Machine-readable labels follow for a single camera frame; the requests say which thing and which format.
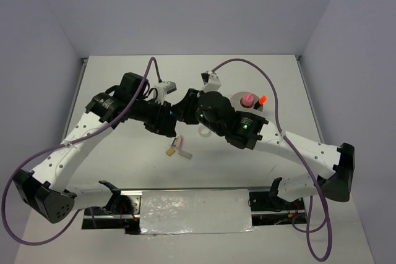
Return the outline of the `orange black highlighter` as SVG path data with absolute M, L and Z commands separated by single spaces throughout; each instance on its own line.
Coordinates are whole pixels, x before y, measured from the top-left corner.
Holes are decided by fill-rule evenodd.
M 254 109 L 259 110 L 264 107 L 267 97 L 265 95 L 261 96 L 254 105 Z

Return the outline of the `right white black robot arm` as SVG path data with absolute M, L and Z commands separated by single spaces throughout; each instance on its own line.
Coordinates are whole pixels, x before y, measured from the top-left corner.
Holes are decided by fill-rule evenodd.
M 243 92 L 231 98 L 219 92 L 187 91 L 171 111 L 187 125 L 202 124 L 232 146 L 266 152 L 296 164 L 308 165 L 296 177 L 278 177 L 271 185 L 269 202 L 283 209 L 298 198 L 321 192 L 335 202 L 348 202 L 355 170 L 355 148 L 343 143 L 326 145 L 278 127 L 262 116 L 263 109 L 242 104 Z

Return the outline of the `pink glue bottle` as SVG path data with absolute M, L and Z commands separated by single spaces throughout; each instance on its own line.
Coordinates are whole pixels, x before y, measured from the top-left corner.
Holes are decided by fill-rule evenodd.
M 240 103 L 244 108 L 252 108 L 254 106 L 254 95 L 252 93 L 245 93 Z

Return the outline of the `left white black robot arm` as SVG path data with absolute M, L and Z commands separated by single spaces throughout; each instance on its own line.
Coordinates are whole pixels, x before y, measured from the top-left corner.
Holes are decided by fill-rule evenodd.
M 53 224 L 75 209 L 100 207 L 116 213 L 121 206 L 118 188 L 106 181 L 86 187 L 69 181 L 92 150 L 129 119 L 142 122 L 154 134 L 174 137 L 176 118 L 165 97 L 176 89 L 174 82 L 160 80 L 151 87 L 146 77 L 124 74 L 120 84 L 91 99 L 75 127 L 45 160 L 30 171 L 16 172 L 12 181 L 22 200 Z

